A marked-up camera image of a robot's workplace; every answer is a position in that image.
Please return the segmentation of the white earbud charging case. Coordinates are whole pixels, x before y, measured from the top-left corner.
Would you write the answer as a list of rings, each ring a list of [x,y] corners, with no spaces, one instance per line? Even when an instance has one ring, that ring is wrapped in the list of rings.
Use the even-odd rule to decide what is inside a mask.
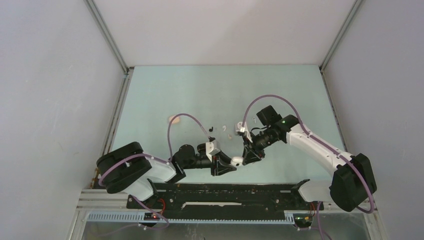
[[[230,164],[234,167],[239,167],[244,165],[244,158],[242,156],[234,156],[230,160]]]

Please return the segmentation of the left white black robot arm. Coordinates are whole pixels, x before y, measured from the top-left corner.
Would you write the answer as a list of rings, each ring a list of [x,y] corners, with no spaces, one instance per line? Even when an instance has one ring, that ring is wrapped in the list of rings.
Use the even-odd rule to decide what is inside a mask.
[[[101,156],[96,166],[98,183],[109,194],[124,192],[136,197],[145,208],[153,208],[158,202],[155,182],[174,184],[190,169],[210,169],[212,176],[220,176],[236,171],[243,161],[241,156],[223,153],[216,140],[197,148],[182,145],[169,160],[146,154],[139,142],[132,142]]]

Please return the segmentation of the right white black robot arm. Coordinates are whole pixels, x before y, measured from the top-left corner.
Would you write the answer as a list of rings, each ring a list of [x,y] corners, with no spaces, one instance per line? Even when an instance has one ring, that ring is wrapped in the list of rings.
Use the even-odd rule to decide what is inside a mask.
[[[304,209],[311,202],[329,201],[351,212],[369,200],[370,210],[375,209],[373,194],[377,184],[366,155],[353,155],[334,147],[302,125],[298,117],[291,114],[282,117],[271,105],[256,115],[264,125],[259,134],[251,133],[242,121],[235,125],[235,131],[243,139],[242,165],[261,161],[266,155],[265,148],[283,142],[309,155],[331,176],[330,181],[305,179],[296,184],[290,196],[295,208]]]

